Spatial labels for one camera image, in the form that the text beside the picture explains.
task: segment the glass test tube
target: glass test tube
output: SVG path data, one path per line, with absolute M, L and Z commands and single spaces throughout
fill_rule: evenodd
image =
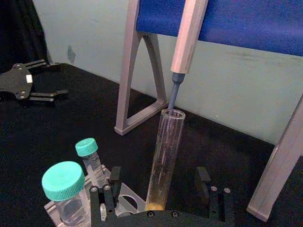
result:
M 179 110 L 161 112 L 145 210 L 165 209 L 184 119 Z

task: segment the black curtain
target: black curtain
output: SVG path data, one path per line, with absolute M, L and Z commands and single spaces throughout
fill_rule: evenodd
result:
M 32 0 L 0 0 L 0 73 L 45 59 L 44 32 Z

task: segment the white label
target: white label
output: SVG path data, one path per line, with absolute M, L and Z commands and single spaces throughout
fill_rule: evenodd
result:
M 28 83 L 28 84 L 33 83 L 33 77 L 32 77 L 31 74 L 28 74 L 28 75 L 27 75 L 27 83 Z

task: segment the gray metal leg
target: gray metal leg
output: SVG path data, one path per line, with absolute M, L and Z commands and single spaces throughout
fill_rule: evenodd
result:
M 139 33 L 136 31 L 135 25 L 138 11 L 139 0 L 130 0 L 126 19 L 122 71 L 115 126 L 115 131 L 120 135 L 128 133 L 130 130 L 154 116 L 157 112 L 167 106 L 158 37 L 156 34 Z M 136 113 L 132 117 L 127 118 L 134 63 L 142 38 L 146 43 L 148 54 L 151 60 L 157 91 L 157 101 Z
M 275 147 L 248 204 L 247 211 L 267 221 L 286 180 L 303 155 L 303 96 Z

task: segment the teal screw cap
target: teal screw cap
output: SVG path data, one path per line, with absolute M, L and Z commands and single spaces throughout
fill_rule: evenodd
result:
M 94 138 L 87 138 L 87 139 L 79 141 L 75 145 L 75 148 L 76 148 L 77 154 L 80 157 L 84 157 L 84 156 L 95 153 L 98 150 L 98 145 Z
M 42 187 L 47 198 L 64 201 L 77 195 L 84 187 L 85 177 L 78 163 L 60 162 L 50 167 L 42 177 Z

